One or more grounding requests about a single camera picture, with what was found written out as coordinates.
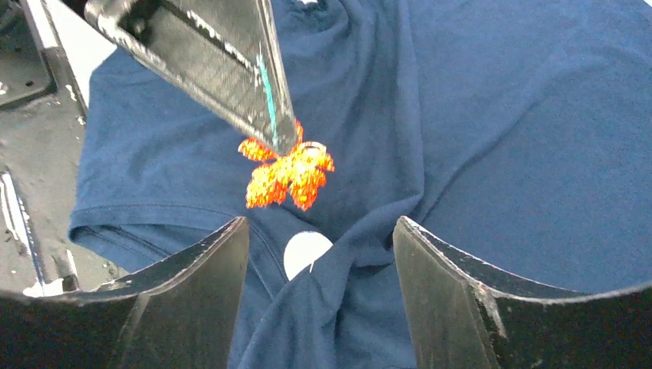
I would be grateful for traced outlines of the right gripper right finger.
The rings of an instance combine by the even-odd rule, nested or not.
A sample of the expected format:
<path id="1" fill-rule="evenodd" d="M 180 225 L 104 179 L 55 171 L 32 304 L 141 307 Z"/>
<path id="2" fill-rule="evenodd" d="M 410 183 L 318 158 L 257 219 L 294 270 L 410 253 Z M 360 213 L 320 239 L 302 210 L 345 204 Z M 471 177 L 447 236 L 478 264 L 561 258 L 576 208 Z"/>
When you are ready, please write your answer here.
<path id="1" fill-rule="evenodd" d="M 398 220 L 419 368 L 649 368 L 651 287 L 583 294 L 523 278 Z"/>

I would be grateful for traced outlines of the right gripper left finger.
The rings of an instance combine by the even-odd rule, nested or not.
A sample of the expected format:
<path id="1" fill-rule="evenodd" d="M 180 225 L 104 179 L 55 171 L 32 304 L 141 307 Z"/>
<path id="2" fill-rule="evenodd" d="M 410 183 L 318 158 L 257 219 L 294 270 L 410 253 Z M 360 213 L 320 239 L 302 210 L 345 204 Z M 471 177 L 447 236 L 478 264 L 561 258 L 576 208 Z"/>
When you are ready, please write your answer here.
<path id="1" fill-rule="evenodd" d="M 243 217 L 94 291 L 1 294 L 3 368 L 225 368 L 248 265 Z"/>

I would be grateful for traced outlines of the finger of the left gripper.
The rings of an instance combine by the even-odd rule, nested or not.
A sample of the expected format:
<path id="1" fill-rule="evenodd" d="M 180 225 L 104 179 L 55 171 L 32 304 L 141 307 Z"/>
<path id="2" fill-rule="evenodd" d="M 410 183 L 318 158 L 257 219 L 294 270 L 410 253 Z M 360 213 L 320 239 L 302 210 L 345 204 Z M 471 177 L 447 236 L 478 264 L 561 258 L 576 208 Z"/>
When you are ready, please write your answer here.
<path id="1" fill-rule="evenodd" d="M 278 155 L 298 130 L 269 1 L 89 1 L 87 22 Z"/>

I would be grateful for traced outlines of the orange flower brooch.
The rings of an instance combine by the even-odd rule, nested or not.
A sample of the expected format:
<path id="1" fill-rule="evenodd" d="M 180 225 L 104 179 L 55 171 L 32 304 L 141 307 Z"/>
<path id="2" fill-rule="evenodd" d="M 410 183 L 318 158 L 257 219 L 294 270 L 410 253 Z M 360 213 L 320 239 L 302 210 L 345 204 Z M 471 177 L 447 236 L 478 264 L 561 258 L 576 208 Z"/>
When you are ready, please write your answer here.
<path id="1" fill-rule="evenodd" d="M 247 208 L 282 204 L 291 197 L 294 205 L 306 211 L 315 203 L 327 183 L 327 173 L 335 170 L 334 159 L 325 145 L 304 140 L 300 121 L 295 122 L 298 142 L 287 155 L 277 155 L 254 138 L 243 140 L 238 152 L 259 163 L 246 187 Z"/>

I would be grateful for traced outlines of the navy blue t-shirt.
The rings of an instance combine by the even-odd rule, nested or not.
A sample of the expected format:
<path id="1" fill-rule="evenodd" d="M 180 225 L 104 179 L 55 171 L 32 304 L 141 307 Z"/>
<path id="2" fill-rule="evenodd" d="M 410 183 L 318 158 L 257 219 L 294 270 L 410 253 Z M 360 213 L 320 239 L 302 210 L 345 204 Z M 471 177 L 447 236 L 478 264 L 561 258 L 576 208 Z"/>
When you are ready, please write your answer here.
<path id="1" fill-rule="evenodd" d="M 91 75 L 69 237 L 133 272 L 245 216 L 231 368 L 413 368 L 408 216 L 545 284 L 651 279 L 651 6 L 276 1 L 294 110 L 334 159 L 308 211 L 248 209 L 241 136 L 119 49 Z M 301 231 L 332 248 L 288 280 Z"/>

